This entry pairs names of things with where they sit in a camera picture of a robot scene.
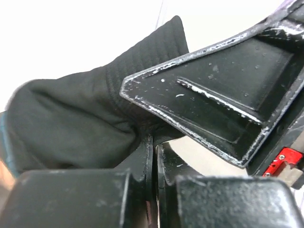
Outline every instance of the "red component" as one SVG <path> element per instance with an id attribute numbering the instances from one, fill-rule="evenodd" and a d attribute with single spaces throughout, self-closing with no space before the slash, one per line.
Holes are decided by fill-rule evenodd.
<path id="1" fill-rule="evenodd" d="M 296 165 L 303 158 L 303 154 L 290 148 L 284 148 L 264 172 L 264 176 L 272 176 L 283 162 Z"/>

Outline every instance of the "worn black surface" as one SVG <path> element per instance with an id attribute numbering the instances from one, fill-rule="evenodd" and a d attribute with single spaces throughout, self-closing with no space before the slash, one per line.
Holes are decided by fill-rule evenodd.
<path id="1" fill-rule="evenodd" d="M 304 26 L 285 18 L 302 4 L 127 77 L 121 96 L 244 168 L 303 88 Z"/>
<path id="2" fill-rule="evenodd" d="M 140 188 L 145 193 L 147 217 L 151 228 L 157 227 L 158 208 L 156 202 L 155 181 L 153 173 L 153 137 L 147 136 L 139 147 L 116 170 L 129 169 L 136 180 L 142 182 Z"/>
<path id="3" fill-rule="evenodd" d="M 289 188 L 275 179 L 178 177 L 174 228 L 303 228 Z"/>
<path id="4" fill-rule="evenodd" d="M 139 186 L 128 171 L 30 171 L 11 192 L 0 227 L 148 227 Z"/>
<path id="5" fill-rule="evenodd" d="M 157 170 L 158 170 L 158 199 L 161 228 L 169 228 L 174 220 L 177 208 L 176 202 L 172 201 L 172 195 L 176 195 L 176 189 L 172 186 L 179 175 L 199 175 L 183 159 L 178 156 L 168 143 L 157 147 Z"/>

